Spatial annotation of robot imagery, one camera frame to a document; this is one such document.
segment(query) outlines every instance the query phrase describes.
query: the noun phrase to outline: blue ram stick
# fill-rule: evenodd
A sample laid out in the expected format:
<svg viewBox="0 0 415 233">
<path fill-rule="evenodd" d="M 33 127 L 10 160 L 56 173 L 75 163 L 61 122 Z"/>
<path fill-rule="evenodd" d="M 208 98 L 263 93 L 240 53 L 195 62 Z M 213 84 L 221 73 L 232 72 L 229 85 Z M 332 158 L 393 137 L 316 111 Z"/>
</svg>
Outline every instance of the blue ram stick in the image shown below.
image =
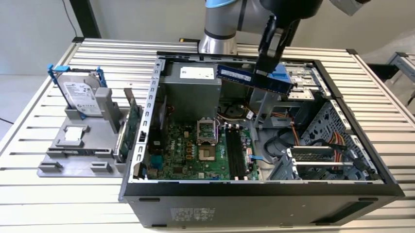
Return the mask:
<svg viewBox="0 0 415 233">
<path fill-rule="evenodd" d="M 216 76 L 220 79 L 229 80 L 253 88 L 275 92 L 281 95 L 288 95 L 293 84 L 289 79 L 279 79 L 267 77 L 259 74 L 252 74 L 248 71 L 239 70 L 223 65 L 217 65 Z"/>
</svg>

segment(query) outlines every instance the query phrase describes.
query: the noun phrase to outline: power supply label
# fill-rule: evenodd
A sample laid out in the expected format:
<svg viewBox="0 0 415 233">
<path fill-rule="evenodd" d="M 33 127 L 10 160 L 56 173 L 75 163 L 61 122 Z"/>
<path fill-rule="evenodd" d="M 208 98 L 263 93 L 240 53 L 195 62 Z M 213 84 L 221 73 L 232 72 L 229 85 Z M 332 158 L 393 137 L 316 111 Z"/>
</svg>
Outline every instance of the power supply label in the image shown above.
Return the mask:
<svg viewBox="0 0 415 233">
<path fill-rule="evenodd" d="M 211 67 L 181 67 L 181 79 L 215 79 L 215 71 Z"/>
</svg>

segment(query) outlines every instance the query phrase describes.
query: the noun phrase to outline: green motherboard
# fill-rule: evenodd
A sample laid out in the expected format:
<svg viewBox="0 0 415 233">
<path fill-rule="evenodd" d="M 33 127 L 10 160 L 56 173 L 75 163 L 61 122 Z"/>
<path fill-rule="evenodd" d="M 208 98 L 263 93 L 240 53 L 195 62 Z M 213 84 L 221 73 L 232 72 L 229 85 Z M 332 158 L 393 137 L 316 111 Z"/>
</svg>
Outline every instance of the green motherboard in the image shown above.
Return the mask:
<svg viewBox="0 0 415 233">
<path fill-rule="evenodd" d="M 149 169 L 148 178 L 157 180 L 232 180 L 227 153 L 225 129 L 219 128 L 217 144 L 197 145 L 196 126 L 171 125 L 167 133 L 165 152 L 159 169 Z M 240 148 L 247 156 L 247 148 L 252 149 L 249 131 L 239 131 L 243 141 Z M 255 162 L 245 174 L 248 180 L 257 180 Z"/>
</svg>

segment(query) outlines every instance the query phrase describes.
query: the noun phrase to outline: ram slot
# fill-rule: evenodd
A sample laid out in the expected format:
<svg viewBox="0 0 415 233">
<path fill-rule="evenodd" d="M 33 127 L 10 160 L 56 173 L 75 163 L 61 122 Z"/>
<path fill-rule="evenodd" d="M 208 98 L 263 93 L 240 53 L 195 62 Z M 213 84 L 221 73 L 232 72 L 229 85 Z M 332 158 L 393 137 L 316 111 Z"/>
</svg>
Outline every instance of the ram slot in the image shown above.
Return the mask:
<svg viewBox="0 0 415 233">
<path fill-rule="evenodd" d="M 244 154 L 237 129 L 225 129 L 227 153 L 231 179 L 243 180 L 245 176 Z"/>
</svg>

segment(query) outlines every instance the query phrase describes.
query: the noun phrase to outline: slotted metal table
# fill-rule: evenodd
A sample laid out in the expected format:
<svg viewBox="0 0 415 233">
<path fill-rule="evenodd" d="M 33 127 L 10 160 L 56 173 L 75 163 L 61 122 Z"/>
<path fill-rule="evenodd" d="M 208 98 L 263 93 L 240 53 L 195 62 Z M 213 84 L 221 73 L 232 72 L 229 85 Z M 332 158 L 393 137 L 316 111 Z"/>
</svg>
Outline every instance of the slotted metal table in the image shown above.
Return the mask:
<svg viewBox="0 0 415 233">
<path fill-rule="evenodd" d="M 131 87 L 144 104 L 156 51 L 196 52 L 196 43 L 85 39 L 57 65 L 105 72 L 113 100 L 127 105 Z M 256 46 L 239 54 L 256 56 Z M 415 119 L 357 55 L 345 50 L 287 48 L 285 58 L 317 59 L 400 183 L 405 198 L 337 227 L 185 229 L 187 232 L 415 232 Z M 36 168 L 63 124 L 65 101 L 47 77 L 0 142 L 0 232 L 144 231 L 129 205 L 117 203 L 121 178 L 39 178 Z M 184 231 L 159 229 L 159 231 Z"/>
</svg>

